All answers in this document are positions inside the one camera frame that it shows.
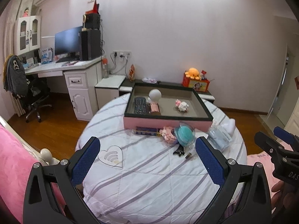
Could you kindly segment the person's right hand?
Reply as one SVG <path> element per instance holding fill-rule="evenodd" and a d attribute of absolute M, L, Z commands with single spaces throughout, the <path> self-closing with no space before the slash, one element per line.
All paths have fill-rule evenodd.
<path fill-rule="evenodd" d="M 277 207 L 278 202 L 282 198 L 283 189 L 284 189 L 284 182 L 283 181 L 279 181 L 275 185 L 273 185 L 273 187 L 271 189 L 271 192 L 275 193 L 275 194 L 271 198 L 272 209 L 275 209 Z M 284 205 L 285 208 L 288 208 L 288 206 L 290 205 L 290 203 L 292 201 L 292 198 L 293 198 L 292 193 L 287 193 L 285 195 L 285 197 L 283 198 L 283 205 Z"/>

